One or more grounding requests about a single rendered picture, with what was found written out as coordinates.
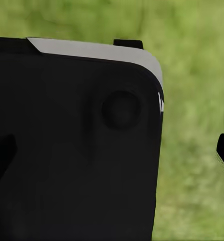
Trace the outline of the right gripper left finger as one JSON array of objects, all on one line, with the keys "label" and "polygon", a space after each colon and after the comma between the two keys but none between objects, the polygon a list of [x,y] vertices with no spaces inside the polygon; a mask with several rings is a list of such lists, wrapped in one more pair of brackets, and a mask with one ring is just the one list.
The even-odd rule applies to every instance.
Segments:
[{"label": "right gripper left finger", "polygon": [[0,180],[18,152],[14,134],[0,137]]}]

